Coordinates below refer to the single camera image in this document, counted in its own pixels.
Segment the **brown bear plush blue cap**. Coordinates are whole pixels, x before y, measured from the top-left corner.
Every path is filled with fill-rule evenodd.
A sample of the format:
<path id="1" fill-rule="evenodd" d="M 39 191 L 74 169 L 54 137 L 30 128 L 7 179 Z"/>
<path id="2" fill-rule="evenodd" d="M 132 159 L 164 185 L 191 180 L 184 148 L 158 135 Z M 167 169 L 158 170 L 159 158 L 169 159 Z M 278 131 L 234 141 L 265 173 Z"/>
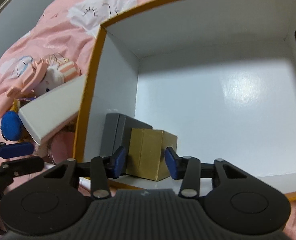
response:
<path id="1" fill-rule="evenodd" d="M 0 129 L 1 135 L 6 141 L 24 142 L 32 140 L 18 115 L 19 109 L 32 100 L 34 98 L 14 99 L 9 111 L 2 116 Z"/>

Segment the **dark grey box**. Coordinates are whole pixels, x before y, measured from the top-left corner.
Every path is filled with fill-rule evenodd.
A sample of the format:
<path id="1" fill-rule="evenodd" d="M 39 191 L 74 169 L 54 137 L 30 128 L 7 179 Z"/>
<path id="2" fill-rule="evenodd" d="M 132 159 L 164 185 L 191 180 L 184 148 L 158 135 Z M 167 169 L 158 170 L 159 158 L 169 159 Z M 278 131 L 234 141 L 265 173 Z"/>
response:
<path id="1" fill-rule="evenodd" d="M 120 146 L 123 146 L 127 158 L 133 128 L 152 129 L 152 126 L 128 115 L 108 113 L 102 133 L 100 156 L 111 156 Z"/>

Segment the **gold cardboard box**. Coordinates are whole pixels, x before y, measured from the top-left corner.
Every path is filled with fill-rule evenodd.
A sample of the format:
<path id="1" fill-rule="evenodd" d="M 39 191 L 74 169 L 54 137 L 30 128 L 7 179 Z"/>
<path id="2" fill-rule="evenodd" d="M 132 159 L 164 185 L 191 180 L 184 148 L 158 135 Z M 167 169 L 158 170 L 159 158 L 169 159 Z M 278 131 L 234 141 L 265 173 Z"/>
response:
<path id="1" fill-rule="evenodd" d="M 177 149 L 177 136 L 164 130 L 134 128 L 131 132 L 126 174 L 152 181 L 170 176 L 165 149 Z"/>

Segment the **white glasses case box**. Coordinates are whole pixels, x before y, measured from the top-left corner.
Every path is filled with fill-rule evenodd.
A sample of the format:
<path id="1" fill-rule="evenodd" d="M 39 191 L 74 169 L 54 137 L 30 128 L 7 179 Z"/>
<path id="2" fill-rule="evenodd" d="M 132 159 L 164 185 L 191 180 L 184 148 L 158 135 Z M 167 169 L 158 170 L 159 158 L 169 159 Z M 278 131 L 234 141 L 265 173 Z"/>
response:
<path id="1" fill-rule="evenodd" d="M 78 115 L 85 80 L 81 75 L 19 109 L 19 118 L 36 144 L 46 143 Z"/>

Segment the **pink phone holder stick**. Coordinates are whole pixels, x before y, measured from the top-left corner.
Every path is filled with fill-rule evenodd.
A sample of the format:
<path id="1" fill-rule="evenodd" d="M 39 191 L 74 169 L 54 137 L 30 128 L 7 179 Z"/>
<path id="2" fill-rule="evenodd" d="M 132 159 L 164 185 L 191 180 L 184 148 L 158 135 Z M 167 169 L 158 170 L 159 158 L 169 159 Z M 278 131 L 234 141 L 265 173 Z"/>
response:
<path id="1" fill-rule="evenodd" d="M 0 118 L 12 107 L 14 99 L 26 96 L 41 82 L 47 68 L 47 61 L 41 58 L 33 60 L 28 64 L 23 74 L 2 94 L 0 99 Z"/>

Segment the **white cat plush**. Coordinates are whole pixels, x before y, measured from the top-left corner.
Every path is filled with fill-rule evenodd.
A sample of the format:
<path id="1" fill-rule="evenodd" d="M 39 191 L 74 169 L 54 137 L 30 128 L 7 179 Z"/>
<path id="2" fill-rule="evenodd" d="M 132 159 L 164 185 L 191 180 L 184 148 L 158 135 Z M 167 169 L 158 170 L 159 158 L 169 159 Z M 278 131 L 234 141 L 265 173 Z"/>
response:
<path id="1" fill-rule="evenodd" d="M 48 66 L 45 76 L 33 89 L 34 94 L 41 96 L 80 75 L 80 69 L 73 61 L 63 64 L 54 63 Z"/>

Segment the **orange cardboard box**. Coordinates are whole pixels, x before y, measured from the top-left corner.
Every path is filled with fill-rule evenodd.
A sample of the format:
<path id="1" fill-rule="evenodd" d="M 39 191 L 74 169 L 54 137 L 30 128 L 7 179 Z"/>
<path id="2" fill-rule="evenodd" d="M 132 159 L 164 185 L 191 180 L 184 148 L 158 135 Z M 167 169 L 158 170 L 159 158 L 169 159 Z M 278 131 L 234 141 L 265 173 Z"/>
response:
<path id="1" fill-rule="evenodd" d="M 154 0 L 100 25 L 74 157 L 100 154 L 105 117 L 177 135 L 296 200 L 296 0 Z"/>

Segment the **pink cloud bedspread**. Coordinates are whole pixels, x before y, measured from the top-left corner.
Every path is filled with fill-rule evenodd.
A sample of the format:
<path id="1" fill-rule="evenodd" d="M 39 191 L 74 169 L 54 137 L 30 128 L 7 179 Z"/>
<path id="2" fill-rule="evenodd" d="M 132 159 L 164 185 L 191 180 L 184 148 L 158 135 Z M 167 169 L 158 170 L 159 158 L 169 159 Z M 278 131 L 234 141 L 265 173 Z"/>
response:
<path id="1" fill-rule="evenodd" d="M 20 57 L 31 56 L 34 57 L 47 57 L 48 54 L 60 53 L 65 58 L 75 61 L 81 68 L 82 73 L 87 72 L 87 66 L 90 60 L 93 46 L 96 41 L 96 35 L 99 31 L 99 24 L 109 19 L 108 16 L 100 16 L 99 21 L 95 21 L 93 28 L 95 34 L 86 34 L 82 27 L 77 27 L 70 23 L 68 20 L 68 9 L 77 5 L 78 2 L 84 0 L 55 0 L 48 5 L 43 11 L 36 26 L 31 29 L 27 34 L 22 36 L 13 45 L 11 45 L 0 58 L 0 93 L 8 88 L 14 82 L 11 79 L 11 71 L 15 68 L 15 62 L 19 61 Z M 136 5 L 144 4 L 152 0 L 112 0 L 117 4 L 117 12 L 130 9 Z M 268 102 L 268 97 L 259 100 L 253 94 L 252 98 L 246 101 L 246 97 L 242 102 L 237 102 L 237 98 L 233 99 L 233 95 L 237 94 L 237 81 L 242 81 L 241 85 L 250 85 L 250 81 L 246 82 L 246 77 L 250 78 L 250 71 L 237 74 L 225 74 L 220 81 L 223 80 L 224 90 L 221 92 L 221 101 L 224 106 L 231 107 L 228 109 L 232 113 L 232 120 L 241 121 L 242 113 L 245 110 L 251 110 L 251 106 L 259 106 L 260 102 Z M 296 239 L 296 201 L 291 204 L 291 216 L 287 222 L 285 233 L 292 239 Z"/>

